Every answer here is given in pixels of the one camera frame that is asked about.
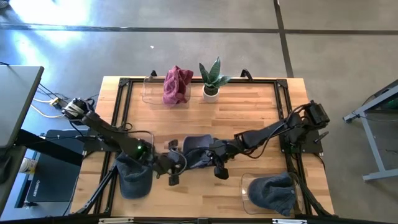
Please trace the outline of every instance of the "wooden table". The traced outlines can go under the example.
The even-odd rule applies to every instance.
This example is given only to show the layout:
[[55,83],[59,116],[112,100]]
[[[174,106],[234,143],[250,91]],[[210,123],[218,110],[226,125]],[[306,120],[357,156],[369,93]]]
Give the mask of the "wooden table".
[[[119,79],[120,77],[104,77],[99,93],[96,112],[109,123],[113,115]],[[308,103],[304,80],[288,78],[287,81],[292,107]],[[220,139],[232,139],[234,133],[263,128],[278,120],[272,85],[229,83],[221,88],[220,99],[215,104],[203,101],[202,86],[201,83],[192,83],[188,104],[168,108],[165,105],[143,102],[142,84],[135,83],[127,121],[136,130],[152,131],[155,134],[156,149],[162,151],[165,150],[165,143],[172,139],[178,139],[181,143],[187,135],[202,134],[212,134],[213,137]],[[145,100],[159,102],[159,99],[155,98],[145,98]],[[71,212],[81,208],[97,187],[103,157],[104,152],[95,152],[83,161]],[[323,207],[333,213],[325,172],[319,158],[313,154],[303,154],[302,157],[308,188]],[[169,177],[163,175],[159,180],[154,179],[149,195],[138,200],[122,198],[118,180],[112,216],[281,217],[273,211],[262,215],[248,215],[243,209],[240,188],[241,177],[245,173],[280,174],[286,170],[278,138],[269,141],[265,153],[259,159],[238,155],[226,164],[226,168],[229,169],[228,180],[217,179],[213,175],[213,168],[208,167],[184,172],[180,176],[180,184],[173,187],[168,185]],[[105,189],[101,211],[104,209],[107,197],[108,189]]]

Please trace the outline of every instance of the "potted plant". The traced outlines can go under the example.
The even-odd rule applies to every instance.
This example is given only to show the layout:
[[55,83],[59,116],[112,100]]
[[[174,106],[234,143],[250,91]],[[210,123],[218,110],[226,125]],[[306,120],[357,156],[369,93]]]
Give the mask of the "potted plant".
[[201,73],[201,77],[204,82],[204,86],[202,88],[203,99],[207,103],[214,103],[218,100],[220,95],[220,87],[229,82],[231,77],[226,75],[220,75],[221,68],[221,60],[220,57],[217,57],[217,60],[214,62],[213,66],[210,69],[210,72],[207,72],[205,67],[199,63],[199,69]]

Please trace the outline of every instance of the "gray floor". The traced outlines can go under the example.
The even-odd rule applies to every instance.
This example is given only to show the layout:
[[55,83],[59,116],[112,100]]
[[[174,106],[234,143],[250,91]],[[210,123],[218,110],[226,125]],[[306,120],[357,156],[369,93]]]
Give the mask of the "gray floor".
[[[277,28],[271,0],[13,0],[11,6],[0,10],[0,22]],[[398,29],[395,0],[280,0],[280,7],[287,29]],[[175,64],[198,75],[198,63],[210,65],[217,56],[227,75],[238,76],[247,68],[255,77],[286,77],[279,34],[0,30],[0,37],[0,61],[44,66],[42,83],[69,97],[97,94],[105,75],[148,75],[153,69],[164,75]],[[376,163],[361,123],[345,124],[341,118],[398,78],[398,36],[287,35],[287,44],[294,77],[305,79],[308,96],[322,103],[331,118],[323,145],[336,214],[397,222],[398,177],[362,181],[362,175],[377,171]],[[64,120],[43,118],[35,111],[29,111],[24,127],[36,134],[70,128]],[[396,165],[398,155],[389,158],[393,164],[388,166]],[[60,215],[65,206],[10,210],[2,219],[20,213]]]

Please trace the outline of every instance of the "pink towel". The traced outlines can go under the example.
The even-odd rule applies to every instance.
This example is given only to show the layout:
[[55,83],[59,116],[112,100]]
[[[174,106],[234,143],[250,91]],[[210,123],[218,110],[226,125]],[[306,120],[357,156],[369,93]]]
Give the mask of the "pink towel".
[[188,100],[185,98],[185,92],[192,76],[193,71],[182,70],[176,65],[169,70],[164,80],[163,103],[167,105],[186,103]]

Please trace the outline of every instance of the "white pot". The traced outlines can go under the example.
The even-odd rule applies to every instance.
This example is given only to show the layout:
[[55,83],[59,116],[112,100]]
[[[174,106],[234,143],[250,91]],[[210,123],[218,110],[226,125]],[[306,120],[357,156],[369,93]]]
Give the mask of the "white pot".
[[203,86],[203,88],[201,89],[202,93],[203,93],[203,99],[207,102],[207,103],[214,103],[218,100],[218,97],[220,96],[220,89],[218,89],[218,92],[216,95],[213,96],[209,96],[205,93],[205,86]]

